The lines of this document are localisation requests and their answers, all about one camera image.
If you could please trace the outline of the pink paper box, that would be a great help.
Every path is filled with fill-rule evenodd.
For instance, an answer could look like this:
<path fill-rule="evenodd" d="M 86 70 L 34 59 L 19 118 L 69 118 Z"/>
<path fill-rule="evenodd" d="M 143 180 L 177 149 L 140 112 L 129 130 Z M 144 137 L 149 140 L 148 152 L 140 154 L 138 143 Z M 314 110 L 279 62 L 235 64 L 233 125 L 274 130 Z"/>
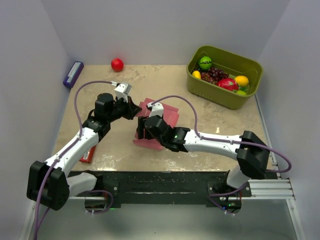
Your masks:
<path fill-rule="evenodd" d="M 150 102 L 153 102 L 154 100 L 151 98 L 145 98 L 144 101 L 141 101 L 139 103 L 139 107 L 142 108 L 141 112 L 139 112 L 136 116 L 137 117 L 148 117 L 150 114 L 150 110 L 147 109 L 147 104 Z M 162 104 L 164 107 L 164 112 L 163 112 L 163 118 L 165 120 L 165 122 L 170 125 L 172 128 L 176 126 L 176 124 L 178 123 L 178 119 L 179 119 L 179 114 L 178 111 L 179 109 L 167 104 Z M 148 148 L 148 149 L 153 149 L 153 150 L 163 150 L 164 147 L 157 142 L 156 139 L 138 139 L 138 135 L 137 135 L 137 130 L 136 133 L 134 135 L 134 139 L 132 140 L 132 142 L 139 147 L 143 147 L 143 148 Z"/>

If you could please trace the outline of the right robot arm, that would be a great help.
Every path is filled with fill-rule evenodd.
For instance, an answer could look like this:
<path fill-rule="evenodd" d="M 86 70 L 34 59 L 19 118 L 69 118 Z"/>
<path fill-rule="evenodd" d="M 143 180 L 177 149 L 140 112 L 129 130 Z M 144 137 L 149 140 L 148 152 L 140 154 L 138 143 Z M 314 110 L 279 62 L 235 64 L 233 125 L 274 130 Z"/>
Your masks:
<path fill-rule="evenodd" d="M 197 134 L 187 127 L 171 127 L 158 116 L 140 116 L 137 138 L 156 140 L 172 152 L 204 152 L 221 155 L 237 161 L 235 168 L 227 173 L 223 192 L 235 196 L 247 181 L 266 178 L 270 151 L 266 144 L 253 132 L 245 130 L 241 135 Z"/>

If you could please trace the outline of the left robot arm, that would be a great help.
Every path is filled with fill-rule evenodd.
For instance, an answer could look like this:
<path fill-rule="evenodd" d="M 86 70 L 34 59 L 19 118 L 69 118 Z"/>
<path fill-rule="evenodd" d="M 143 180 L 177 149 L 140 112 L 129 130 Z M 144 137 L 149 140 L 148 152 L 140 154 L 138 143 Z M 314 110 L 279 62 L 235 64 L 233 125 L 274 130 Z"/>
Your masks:
<path fill-rule="evenodd" d="M 70 197 L 88 192 L 99 196 L 104 184 L 89 172 L 70 177 L 75 164 L 110 131 L 111 123 L 125 118 L 133 120 L 141 112 L 132 98 L 114 98 L 110 93 L 98 95 L 94 109 L 79 132 L 59 152 L 44 162 L 35 161 L 29 169 L 26 196 L 52 210 L 61 209 Z"/>

